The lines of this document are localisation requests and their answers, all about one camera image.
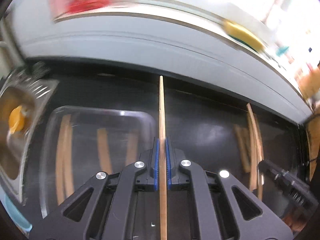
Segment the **pale single chopstick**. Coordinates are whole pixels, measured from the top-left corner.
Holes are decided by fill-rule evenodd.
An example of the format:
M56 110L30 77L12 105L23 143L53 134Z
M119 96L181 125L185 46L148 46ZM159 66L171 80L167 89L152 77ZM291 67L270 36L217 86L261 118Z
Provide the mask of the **pale single chopstick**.
M108 174L112 174L108 135L105 128L100 128L97 130L97 147L101 170Z

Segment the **wooden chopstick pair stick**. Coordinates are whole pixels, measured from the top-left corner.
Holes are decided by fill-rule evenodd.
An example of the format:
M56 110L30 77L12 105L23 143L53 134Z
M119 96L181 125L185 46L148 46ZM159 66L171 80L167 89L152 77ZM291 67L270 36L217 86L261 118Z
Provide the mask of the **wooden chopstick pair stick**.
M160 239L168 239L167 163L165 154L165 115L159 110L159 214Z
M163 76L159 77L159 138L164 140L165 132L165 103L164 103L164 82Z

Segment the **wooden chopstick in pile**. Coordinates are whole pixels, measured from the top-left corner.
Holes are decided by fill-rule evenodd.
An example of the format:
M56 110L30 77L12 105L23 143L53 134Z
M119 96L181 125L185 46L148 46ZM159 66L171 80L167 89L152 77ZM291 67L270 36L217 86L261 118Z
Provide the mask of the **wooden chopstick in pile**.
M72 169L72 135L73 129L71 125L71 116L66 115L65 118L65 131L63 141L63 168L64 168L64 182L66 197L70 197L74 193L74 180Z
M138 153L138 133L132 132L129 134L128 141L127 141L127 151L126 151L126 159L125 159L126 166L136 161L137 153Z

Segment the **teal bowl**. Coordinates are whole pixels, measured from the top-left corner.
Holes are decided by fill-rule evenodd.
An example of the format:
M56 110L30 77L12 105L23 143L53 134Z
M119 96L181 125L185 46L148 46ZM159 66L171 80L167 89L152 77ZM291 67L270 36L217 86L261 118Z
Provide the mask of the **teal bowl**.
M29 233L32 230L33 225L20 213L6 194L4 195L4 208L12 221L23 233Z

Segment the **clear plastic container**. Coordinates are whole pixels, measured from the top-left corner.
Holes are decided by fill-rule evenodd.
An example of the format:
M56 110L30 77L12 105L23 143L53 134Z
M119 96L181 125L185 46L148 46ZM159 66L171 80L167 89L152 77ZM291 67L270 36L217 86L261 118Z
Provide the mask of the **clear plastic container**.
M150 149L156 136L154 118L145 112L62 106L55 109L49 118L44 136L40 165L41 213L46 217L57 206L55 163L58 136L64 115L71 115L72 169L74 191L102 171L99 164L97 130L105 128L112 163L112 174L120 172L126 165L128 136L138 133L138 153Z

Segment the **wooden spoon left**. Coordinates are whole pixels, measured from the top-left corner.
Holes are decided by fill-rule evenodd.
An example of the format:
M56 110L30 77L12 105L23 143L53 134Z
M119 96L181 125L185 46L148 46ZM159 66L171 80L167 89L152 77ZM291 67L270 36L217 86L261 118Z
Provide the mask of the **wooden spoon left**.
M242 168L245 173L249 173L251 170L250 162L250 140L248 129L240 127L239 125L234 125L234 132L238 142L240 160L242 163Z

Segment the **orange sink strainer plug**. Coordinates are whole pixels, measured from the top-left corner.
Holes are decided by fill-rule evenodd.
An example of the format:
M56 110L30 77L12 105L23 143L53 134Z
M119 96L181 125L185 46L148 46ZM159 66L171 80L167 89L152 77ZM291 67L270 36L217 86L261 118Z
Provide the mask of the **orange sink strainer plug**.
M20 132L24 128L25 114L23 113L23 106L20 105L12 110L9 115L8 125L10 134Z

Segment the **stainless steel sink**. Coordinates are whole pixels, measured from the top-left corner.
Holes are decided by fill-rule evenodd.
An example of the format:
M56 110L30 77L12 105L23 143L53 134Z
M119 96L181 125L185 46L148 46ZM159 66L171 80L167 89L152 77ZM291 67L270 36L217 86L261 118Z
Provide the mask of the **stainless steel sink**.
M58 84L13 72L1 88L1 180L20 203L31 138Z

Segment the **yellow sponge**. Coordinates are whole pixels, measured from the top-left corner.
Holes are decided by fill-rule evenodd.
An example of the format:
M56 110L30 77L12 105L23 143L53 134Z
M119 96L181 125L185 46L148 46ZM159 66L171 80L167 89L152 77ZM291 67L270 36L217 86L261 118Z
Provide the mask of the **yellow sponge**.
M245 27L237 23L234 23L231 21L224 21L223 29L228 36L249 46L250 48L252 48L254 51L258 53L263 51L265 48L261 39L259 39L248 29L246 29Z

